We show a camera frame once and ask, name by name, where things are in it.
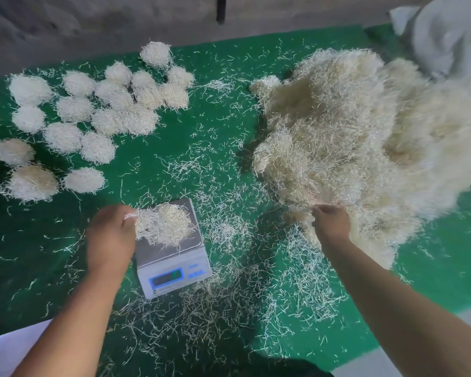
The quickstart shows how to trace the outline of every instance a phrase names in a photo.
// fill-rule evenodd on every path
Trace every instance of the person's right arm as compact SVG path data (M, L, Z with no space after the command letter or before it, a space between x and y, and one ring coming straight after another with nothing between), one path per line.
M349 240L339 207L316 205L322 251L403 376L471 376L471 326L415 292Z

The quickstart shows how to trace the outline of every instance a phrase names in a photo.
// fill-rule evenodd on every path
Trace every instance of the hand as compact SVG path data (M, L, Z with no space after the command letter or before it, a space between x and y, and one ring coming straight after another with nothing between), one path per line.
M314 205L312 215L316 219L312 226L323 245L335 241L349 241L351 220L344 208L335 205Z
M104 207L94 215L86 231L88 272L103 271L123 277L136 249L135 210L127 205Z

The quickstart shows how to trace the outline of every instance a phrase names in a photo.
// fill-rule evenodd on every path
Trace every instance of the digital scale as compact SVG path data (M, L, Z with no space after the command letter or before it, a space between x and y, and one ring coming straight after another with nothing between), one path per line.
M170 202L184 206L194 230L178 246L151 245L145 238L136 240L138 279L145 298L152 299L213 275L206 247L199 230L192 200Z

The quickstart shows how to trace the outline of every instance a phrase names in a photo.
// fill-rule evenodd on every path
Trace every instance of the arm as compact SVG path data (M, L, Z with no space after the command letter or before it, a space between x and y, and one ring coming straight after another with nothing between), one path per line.
M471 326L416 293L349 240L338 207L316 205L322 249L380 346L404 376L471 376Z
M12 377L93 377L113 300L134 253L128 206L101 209L87 229L88 272Z

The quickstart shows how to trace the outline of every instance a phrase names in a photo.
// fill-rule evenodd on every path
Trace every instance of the green surface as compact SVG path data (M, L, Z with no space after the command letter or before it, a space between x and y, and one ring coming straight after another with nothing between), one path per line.
M397 43L386 34L387 27L380 29L370 33L372 41L361 28L352 26L173 48L175 63L194 72L197 85L220 79L231 89L194 88L191 108L178 113L161 110L163 126L152 136L116 137L116 158L97 167L108 186L96 195L63 191L51 202L26 205L0 195L0 334L56 314L84 274L84 247L79 238L99 207L121 201L146 206L186 195L194 201L207 251L220 277L213 286L186 290L196 301L205 302L214 288L222 299L219 304L197 305L201 315L190 310L192 305L178 292L144 303L131 266L110 319L102 375L224 375L231 366L249 361L259 365L251 367L255 373L262 373L268 369L267 355L274 357L270 361L280 356L305 358L332 370L373 349L377 342L352 301L344 299L343 288L327 263L307 249L298 258L287 253L290 241L297 240L293 228L284 225L279 207L249 171L251 148L262 134L262 122L248 85L267 74L285 77L319 48L374 47L393 56L399 50ZM385 41L374 37L385 37ZM101 79L115 59L133 71L143 68L132 53L31 73L43 74L63 94L59 83L66 69L80 67ZM158 81L163 74L155 72L154 76ZM0 79L0 139L27 138L10 122L16 106L6 85ZM42 108L49 121L56 121L52 106ZM36 160L60 177L72 167L87 165L78 155L69 159L53 155L41 136L34 139ZM0 163L0 183L7 172ZM471 192L459 204L459 213L433 222L418 240L403 246L395 266L416 290L454 312L471 305ZM213 217L240 220L248 229L230 243L220 243L210 225ZM297 288L300 267L314 262L321 264L318 274L324 278L318 280L325 283L328 299L338 300L333 307L303 303L307 291ZM297 272L290 275L289 269ZM305 320L311 315L330 314L333 309L338 311L334 319L307 325ZM203 321L221 314L225 319ZM170 329L167 325L174 317L175 323L192 320L200 335L216 333L215 342L202 336L192 342L181 325ZM164 335L152 341L150 334L157 332ZM282 363L277 365L272 375L277 375L276 368L283 371ZM298 365L291 368L295 373Z

